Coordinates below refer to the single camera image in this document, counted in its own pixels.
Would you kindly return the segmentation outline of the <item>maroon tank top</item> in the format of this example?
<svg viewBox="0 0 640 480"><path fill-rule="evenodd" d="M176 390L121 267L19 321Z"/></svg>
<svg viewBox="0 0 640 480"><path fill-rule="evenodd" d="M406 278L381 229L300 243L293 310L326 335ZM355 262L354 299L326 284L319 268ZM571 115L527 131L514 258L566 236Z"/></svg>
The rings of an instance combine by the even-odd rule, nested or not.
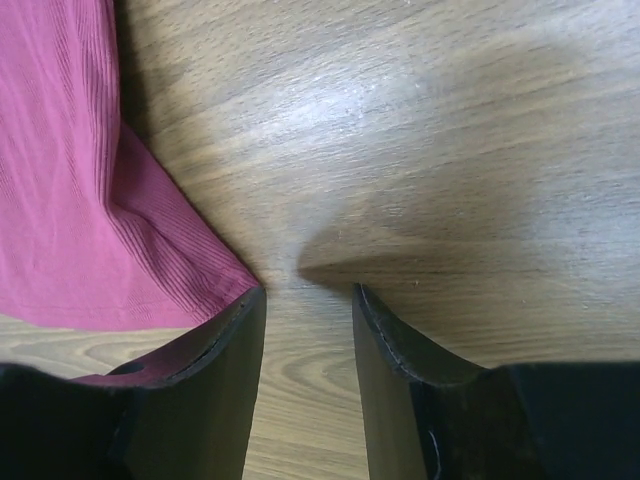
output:
<svg viewBox="0 0 640 480"><path fill-rule="evenodd" d="M1 311L191 329L257 286L121 111L114 4L1 5Z"/></svg>

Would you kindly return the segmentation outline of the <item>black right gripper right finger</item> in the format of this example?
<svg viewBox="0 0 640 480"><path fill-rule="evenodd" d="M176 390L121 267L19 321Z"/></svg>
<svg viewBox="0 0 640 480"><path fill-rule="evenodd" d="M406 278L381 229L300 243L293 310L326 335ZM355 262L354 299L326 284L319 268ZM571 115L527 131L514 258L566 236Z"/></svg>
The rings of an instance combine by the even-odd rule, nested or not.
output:
<svg viewBox="0 0 640 480"><path fill-rule="evenodd" d="M352 317L371 478L638 477L637 362L484 368L362 284Z"/></svg>

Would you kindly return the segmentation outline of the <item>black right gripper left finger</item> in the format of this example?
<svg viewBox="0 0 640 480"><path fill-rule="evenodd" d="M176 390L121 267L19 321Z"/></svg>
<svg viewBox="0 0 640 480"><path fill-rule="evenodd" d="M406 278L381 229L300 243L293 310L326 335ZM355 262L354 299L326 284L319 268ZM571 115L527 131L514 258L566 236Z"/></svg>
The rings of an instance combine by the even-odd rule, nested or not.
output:
<svg viewBox="0 0 640 480"><path fill-rule="evenodd" d="M1 367L5 479L238 479L263 358L266 293L113 371Z"/></svg>

